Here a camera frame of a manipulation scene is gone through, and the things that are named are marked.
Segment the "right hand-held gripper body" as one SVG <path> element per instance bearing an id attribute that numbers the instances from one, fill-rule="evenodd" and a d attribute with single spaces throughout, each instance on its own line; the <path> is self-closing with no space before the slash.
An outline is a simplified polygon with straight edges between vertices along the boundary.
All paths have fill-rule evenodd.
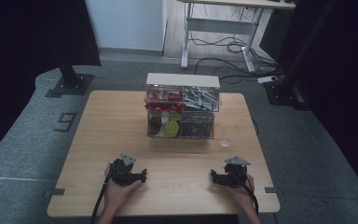
<path id="1" fill-rule="evenodd" d="M 238 187 L 247 180 L 247 166 L 251 163 L 239 156 L 226 159 L 224 167 L 227 181 L 231 187 Z"/>

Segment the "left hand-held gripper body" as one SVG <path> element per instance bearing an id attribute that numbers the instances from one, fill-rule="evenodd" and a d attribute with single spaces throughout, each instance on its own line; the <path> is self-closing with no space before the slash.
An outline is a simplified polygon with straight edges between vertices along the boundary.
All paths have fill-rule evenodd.
<path id="1" fill-rule="evenodd" d="M 120 156 L 120 159 L 114 160 L 111 164 L 109 175 L 114 183 L 121 187 L 127 187 L 139 179 L 137 174 L 131 172 L 135 158 L 124 153 L 121 153 Z"/>

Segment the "person's left hand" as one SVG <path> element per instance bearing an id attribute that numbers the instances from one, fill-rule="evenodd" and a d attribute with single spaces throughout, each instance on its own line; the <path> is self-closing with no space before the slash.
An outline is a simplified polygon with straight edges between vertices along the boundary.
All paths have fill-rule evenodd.
<path id="1" fill-rule="evenodd" d="M 127 187 L 121 187 L 112 181 L 109 175 L 110 166 L 111 162 L 108 162 L 104 171 L 105 176 L 108 178 L 104 190 L 104 208 L 113 211 L 118 210 L 118 208 L 127 200 L 130 193 L 140 187 L 143 182 L 137 180 Z"/>

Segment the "person's right hand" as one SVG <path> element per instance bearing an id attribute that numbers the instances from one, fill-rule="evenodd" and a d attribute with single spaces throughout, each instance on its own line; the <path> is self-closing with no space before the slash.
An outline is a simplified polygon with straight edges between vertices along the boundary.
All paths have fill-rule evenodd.
<path id="1" fill-rule="evenodd" d="M 233 200 L 238 204 L 245 215 L 256 215 L 255 203 L 252 196 L 243 187 L 226 187 Z"/>

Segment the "dark red round disc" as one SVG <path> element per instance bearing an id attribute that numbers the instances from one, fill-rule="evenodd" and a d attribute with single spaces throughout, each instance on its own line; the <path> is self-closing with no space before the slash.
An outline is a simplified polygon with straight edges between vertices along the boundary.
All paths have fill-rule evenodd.
<path id="1" fill-rule="evenodd" d="M 160 117 L 152 117 L 149 120 L 149 134 L 157 135 L 161 128 L 161 118 Z"/>

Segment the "pile of dark small pieces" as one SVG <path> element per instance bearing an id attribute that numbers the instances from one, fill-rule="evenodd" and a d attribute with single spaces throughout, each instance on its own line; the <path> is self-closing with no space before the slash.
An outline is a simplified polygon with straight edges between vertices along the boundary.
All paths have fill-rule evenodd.
<path id="1" fill-rule="evenodd" d="M 180 122 L 180 136 L 194 139 L 213 138 L 212 116 L 184 116 Z"/>

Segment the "large yellow-green round disc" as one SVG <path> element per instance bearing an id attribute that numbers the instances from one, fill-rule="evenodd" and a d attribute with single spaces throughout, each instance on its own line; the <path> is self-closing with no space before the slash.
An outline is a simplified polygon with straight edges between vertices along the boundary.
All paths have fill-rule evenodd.
<path id="1" fill-rule="evenodd" d="M 161 127 L 160 131 L 165 137 L 175 137 L 179 132 L 179 124 L 170 120 Z"/>

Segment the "pile of red plastic pieces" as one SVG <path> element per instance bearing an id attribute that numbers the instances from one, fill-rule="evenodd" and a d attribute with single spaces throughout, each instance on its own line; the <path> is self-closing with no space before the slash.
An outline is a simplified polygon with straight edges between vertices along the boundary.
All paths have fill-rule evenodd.
<path id="1" fill-rule="evenodd" d="M 145 108 L 162 113 L 164 111 L 180 112 L 185 108 L 181 91 L 150 89 L 146 91 Z"/>

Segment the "clear acrylic drawer organizer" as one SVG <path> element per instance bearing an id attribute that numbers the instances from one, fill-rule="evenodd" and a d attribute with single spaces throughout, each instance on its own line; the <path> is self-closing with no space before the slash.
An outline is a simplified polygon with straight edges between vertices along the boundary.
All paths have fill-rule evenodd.
<path id="1" fill-rule="evenodd" d="M 149 137 L 213 139 L 218 77 L 149 73 L 145 86 Z"/>

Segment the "pile of grey metal pieces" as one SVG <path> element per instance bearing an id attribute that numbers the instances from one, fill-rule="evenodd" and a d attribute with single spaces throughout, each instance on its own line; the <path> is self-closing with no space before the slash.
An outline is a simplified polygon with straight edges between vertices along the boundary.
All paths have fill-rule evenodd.
<path id="1" fill-rule="evenodd" d="M 219 110 L 219 90 L 216 89 L 187 88 L 183 100 L 187 110 L 212 112 Z"/>

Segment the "white power strip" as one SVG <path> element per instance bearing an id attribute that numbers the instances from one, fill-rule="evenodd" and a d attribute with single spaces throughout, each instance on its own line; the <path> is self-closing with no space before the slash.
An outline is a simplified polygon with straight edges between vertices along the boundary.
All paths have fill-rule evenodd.
<path id="1" fill-rule="evenodd" d="M 278 81 L 278 78 L 276 76 L 260 77 L 257 79 L 258 84 L 264 84 L 264 83 L 274 82 L 274 81 Z"/>

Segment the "black metal stand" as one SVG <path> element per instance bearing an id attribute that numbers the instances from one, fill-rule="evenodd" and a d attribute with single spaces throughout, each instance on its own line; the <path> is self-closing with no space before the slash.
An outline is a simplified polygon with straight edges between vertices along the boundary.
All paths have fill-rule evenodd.
<path id="1" fill-rule="evenodd" d="M 278 55 L 278 68 L 282 70 L 283 78 L 263 85 L 272 105 L 309 110 L 309 90 L 303 83 L 306 60 L 336 2 L 337 0 L 296 0 L 296 8 Z"/>

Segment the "dark curtain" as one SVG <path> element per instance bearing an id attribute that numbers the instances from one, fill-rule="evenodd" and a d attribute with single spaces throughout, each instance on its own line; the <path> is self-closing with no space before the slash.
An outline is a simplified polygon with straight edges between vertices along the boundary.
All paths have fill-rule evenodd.
<path id="1" fill-rule="evenodd" d="M 31 99 L 37 76 L 100 64 L 85 0 L 0 0 L 0 141 Z"/>
<path id="2" fill-rule="evenodd" d="M 294 11 L 273 10 L 260 43 L 277 63 Z M 309 110 L 358 175 L 358 0 L 337 0 L 306 62 Z"/>

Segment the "black stand with base plate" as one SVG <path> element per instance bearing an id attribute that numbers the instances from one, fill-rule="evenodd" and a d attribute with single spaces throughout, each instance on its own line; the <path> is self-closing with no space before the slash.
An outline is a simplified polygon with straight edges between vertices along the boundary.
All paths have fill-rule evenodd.
<path id="1" fill-rule="evenodd" d="M 93 75 L 77 74 L 61 54 L 57 55 L 56 62 L 62 77 L 53 89 L 48 90 L 46 97 L 61 98 L 65 94 L 84 95 L 93 80 Z"/>

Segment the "white metal frame desk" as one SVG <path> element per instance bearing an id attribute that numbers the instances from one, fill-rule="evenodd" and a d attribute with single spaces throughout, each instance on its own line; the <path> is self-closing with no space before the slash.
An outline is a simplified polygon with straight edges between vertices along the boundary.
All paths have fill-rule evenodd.
<path id="1" fill-rule="evenodd" d="M 248 41 L 242 48 L 242 57 L 245 60 L 247 70 L 250 73 L 255 72 L 250 53 L 251 46 L 255 39 L 255 34 L 263 14 L 267 9 L 290 10 L 296 7 L 292 0 L 178 0 L 185 4 L 185 37 L 182 46 L 181 68 L 187 69 L 188 66 L 188 42 L 191 31 L 247 35 Z M 195 4 L 230 6 L 230 7 L 252 7 L 255 9 L 255 18 L 252 21 L 223 21 L 212 19 L 198 19 L 191 16 L 192 7 Z"/>

